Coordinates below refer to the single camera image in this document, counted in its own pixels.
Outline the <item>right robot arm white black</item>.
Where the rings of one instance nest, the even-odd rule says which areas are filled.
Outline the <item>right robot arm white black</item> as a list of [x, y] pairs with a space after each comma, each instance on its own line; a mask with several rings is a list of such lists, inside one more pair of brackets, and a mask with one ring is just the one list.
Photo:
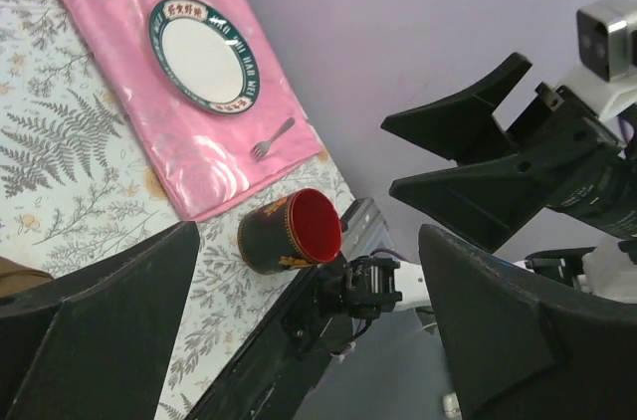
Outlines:
[[[382, 129], [457, 164], [396, 180], [390, 196], [489, 253], [548, 208], [621, 240], [612, 249], [636, 264], [636, 62], [620, 73], [593, 59], [557, 88], [540, 83], [506, 130], [493, 113], [531, 68], [519, 53], [466, 89], [388, 116]], [[629, 141], [605, 126], [614, 116], [633, 128]], [[307, 301], [284, 317], [300, 358], [343, 352], [381, 314], [431, 307], [422, 270], [376, 252], [320, 268]], [[364, 327], [325, 345], [335, 315]]]

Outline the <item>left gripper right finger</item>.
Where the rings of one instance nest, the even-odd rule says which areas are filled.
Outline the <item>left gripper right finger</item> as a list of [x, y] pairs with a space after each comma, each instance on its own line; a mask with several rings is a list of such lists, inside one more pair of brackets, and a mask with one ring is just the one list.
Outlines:
[[465, 419], [633, 419], [636, 308], [431, 225], [419, 256]]

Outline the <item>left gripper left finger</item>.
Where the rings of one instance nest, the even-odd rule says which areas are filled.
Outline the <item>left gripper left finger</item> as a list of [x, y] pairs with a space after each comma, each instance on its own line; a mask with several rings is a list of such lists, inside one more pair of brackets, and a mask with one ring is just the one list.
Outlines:
[[180, 222], [2, 298], [2, 418], [153, 418], [199, 241]]

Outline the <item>brown cloth napkin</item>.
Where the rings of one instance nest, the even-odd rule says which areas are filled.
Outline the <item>brown cloth napkin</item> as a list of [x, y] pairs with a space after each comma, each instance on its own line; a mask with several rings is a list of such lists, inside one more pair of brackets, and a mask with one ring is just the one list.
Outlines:
[[0, 296], [12, 296], [51, 282], [54, 278], [9, 259], [0, 258]]

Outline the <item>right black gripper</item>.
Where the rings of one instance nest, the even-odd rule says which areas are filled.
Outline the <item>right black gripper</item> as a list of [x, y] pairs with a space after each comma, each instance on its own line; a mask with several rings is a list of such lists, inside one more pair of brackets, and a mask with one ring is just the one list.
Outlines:
[[544, 208], [635, 238], [636, 145], [621, 142], [575, 92], [541, 84], [509, 128], [495, 120], [530, 68], [512, 53], [468, 88], [387, 116], [383, 130], [426, 151], [484, 161], [396, 179], [389, 195], [488, 253]]

